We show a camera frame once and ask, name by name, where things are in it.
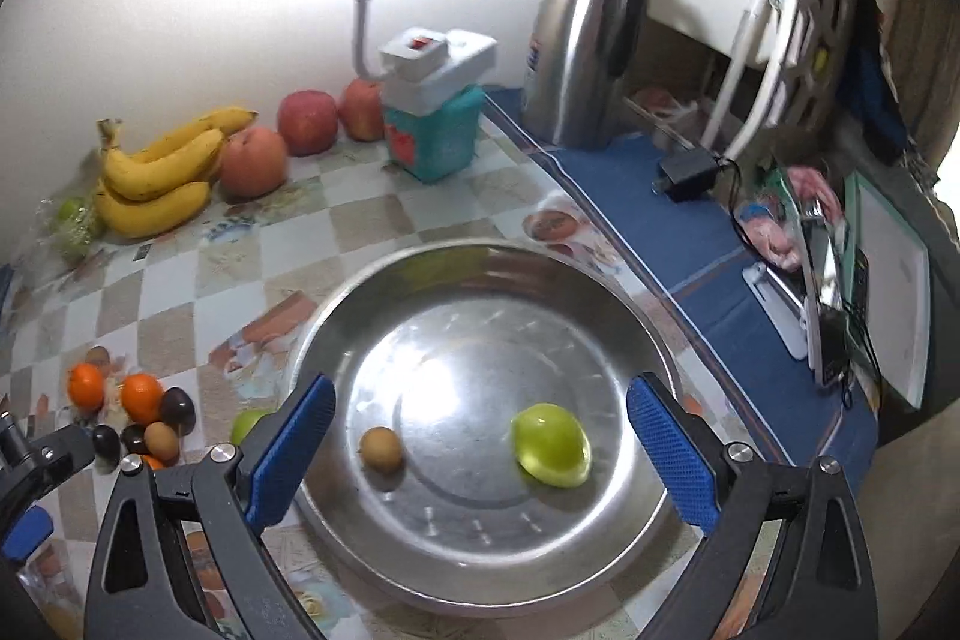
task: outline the stainless steel bowl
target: stainless steel bowl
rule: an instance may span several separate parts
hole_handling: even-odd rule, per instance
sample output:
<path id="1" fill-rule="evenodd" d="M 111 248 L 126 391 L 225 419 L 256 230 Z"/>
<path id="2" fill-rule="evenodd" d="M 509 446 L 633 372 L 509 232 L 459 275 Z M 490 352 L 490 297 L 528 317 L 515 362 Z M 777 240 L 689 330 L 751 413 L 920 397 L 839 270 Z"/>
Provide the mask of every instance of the stainless steel bowl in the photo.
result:
<path id="1" fill-rule="evenodd" d="M 317 311 L 287 367 L 288 383 L 323 372 L 337 387 L 299 504 L 337 557 L 408 603 L 546 608 L 609 579 L 656 531 L 664 485 L 624 403 L 642 371 L 676 394 L 646 316 L 568 258 L 469 240 L 387 256 Z M 580 488 L 541 485 L 515 461 L 511 420 L 538 402 L 584 426 Z M 374 426 L 403 443 L 389 479 L 357 453 Z"/>

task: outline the charger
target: charger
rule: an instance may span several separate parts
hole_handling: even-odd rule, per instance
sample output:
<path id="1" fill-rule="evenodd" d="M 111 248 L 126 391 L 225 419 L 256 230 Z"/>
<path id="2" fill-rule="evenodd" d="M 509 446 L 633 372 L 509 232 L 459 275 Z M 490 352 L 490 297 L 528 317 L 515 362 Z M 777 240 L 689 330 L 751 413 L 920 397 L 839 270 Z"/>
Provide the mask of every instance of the charger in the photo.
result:
<path id="1" fill-rule="evenodd" d="M 697 199 L 716 184 L 720 164 L 707 148 L 689 148 L 666 156 L 656 167 L 654 191 L 672 201 Z"/>

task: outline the screw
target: screw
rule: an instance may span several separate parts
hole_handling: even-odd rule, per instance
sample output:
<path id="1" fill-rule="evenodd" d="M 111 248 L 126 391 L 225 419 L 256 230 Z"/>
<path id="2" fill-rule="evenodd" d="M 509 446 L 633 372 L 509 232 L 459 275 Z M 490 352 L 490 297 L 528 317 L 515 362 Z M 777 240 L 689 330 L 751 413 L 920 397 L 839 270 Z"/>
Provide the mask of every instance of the screw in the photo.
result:
<path id="1" fill-rule="evenodd" d="M 224 464 L 236 455 L 237 448 L 234 448 L 229 442 L 222 442 L 220 445 L 214 445 L 210 448 L 210 458 L 218 464 Z"/>
<path id="2" fill-rule="evenodd" d="M 833 456 L 820 456 L 817 463 L 827 475 L 836 475 L 840 471 L 840 462 Z"/>
<path id="3" fill-rule="evenodd" d="M 136 453 L 127 453 L 120 461 L 120 471 L 124 475 L 136 475 L 143 469 L 143 459 Z"/>
<path id="4" fill-rule="evenodd" d="M 733 461 L 740 463 L 754 460 L 754 449 L 745 442 L 731 442 L 727 446 L 727 454 Z"/>

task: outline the teal plastic box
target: teal plastic box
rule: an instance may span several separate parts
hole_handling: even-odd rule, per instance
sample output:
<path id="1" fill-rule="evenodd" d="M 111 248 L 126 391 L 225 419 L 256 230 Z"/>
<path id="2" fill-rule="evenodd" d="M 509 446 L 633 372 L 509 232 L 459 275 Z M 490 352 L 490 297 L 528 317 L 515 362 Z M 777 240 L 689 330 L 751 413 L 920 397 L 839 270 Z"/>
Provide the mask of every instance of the teal plastic box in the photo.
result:
<path id="1" fill-rule="evenodd" d="M 465 169 L 473 160 L 485 100 L 479 87 L 469 85 L 423 118 L 386 107 L 391 159 L 425 183 Z"/>

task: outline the brown curtain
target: brown curtain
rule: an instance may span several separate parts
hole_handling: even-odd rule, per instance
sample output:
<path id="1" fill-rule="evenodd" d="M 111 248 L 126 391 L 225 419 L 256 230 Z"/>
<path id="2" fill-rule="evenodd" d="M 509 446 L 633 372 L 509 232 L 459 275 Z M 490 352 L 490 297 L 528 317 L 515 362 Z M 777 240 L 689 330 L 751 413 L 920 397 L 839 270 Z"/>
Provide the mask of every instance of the brown curtain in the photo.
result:
<path id="1" fill-rule="evenodd" d="M 960 0 L 899 0 L 887 49 L 907 130 L 936 170 L 960 125 Z"/>

